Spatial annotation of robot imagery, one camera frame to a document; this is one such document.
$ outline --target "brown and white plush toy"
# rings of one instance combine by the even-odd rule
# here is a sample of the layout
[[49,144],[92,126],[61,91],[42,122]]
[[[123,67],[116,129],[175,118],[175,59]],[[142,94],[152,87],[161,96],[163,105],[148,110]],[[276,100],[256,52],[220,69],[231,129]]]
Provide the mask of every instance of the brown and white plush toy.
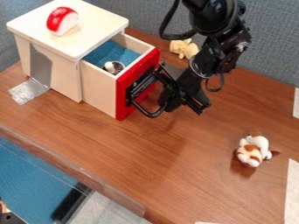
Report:
[[271,159],[269,141],[264,136],[247,136],[240,140],[237,158],[243,164],[258,167],[264,159]]

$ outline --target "stuffed toy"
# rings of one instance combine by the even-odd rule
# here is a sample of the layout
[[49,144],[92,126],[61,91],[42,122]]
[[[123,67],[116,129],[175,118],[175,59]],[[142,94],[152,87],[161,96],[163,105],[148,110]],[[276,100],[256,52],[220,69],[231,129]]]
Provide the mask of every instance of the stuffed toy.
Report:
[[170,52],[177,53],[178,57],[182,60],[186,57],[188,60],[199,52],[198,46],[192,43],[192,39],[186,40],[172,40],[170,42]]
[[269,141],[264,136],[247,136],[240,140],[237,158],[243,164],[258,167],[264,159],[271,159]]
[[76,11],[68,7],[59,7],[50,14],[46,26],[52,34],[63,36],[78,23],[78,20]]

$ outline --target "wooden table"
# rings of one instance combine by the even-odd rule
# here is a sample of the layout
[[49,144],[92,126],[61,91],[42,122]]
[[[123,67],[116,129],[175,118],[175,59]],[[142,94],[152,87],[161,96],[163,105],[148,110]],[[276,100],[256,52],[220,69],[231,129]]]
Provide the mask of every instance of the wooden table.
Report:
[[[168,52],[168,42],[133,29],[127,33],[160,47],[161,60],[187,66]],[[20,106],[8,90],[25,79],[19,63],[0,74],[0,123],[140,201],[150,221],[283,223],[288,159],[299,159],[293,87],[238,68],[221,92],[209,94],[213,106],[201,116],[181,107],[157,119],[135,111],[118,122],[53,90]],[[159,91],[146,106],[154,105]],[[233,157],[240,138],[252,130],[282,151],[256,171]]]

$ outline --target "cabinet top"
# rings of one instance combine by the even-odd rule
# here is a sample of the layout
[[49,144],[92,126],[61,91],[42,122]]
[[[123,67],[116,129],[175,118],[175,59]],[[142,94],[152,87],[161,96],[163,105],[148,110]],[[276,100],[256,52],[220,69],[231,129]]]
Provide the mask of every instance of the cabinet top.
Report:
[[[78,12],[78,24],[64,36],[50,33],[46,20],[60,6]],[[129,25],[125,17],[81,0],[56,0],[7,23],[8,29],[70,60],[78,60]]]

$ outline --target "blue floor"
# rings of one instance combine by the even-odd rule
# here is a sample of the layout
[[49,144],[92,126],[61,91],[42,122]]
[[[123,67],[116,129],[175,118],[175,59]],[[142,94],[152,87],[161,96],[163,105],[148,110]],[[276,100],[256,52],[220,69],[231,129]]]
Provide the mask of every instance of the blue floor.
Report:
[[76,184],[64,172],[0,137],[0,197],[28,223],[53,223],[52,212]]

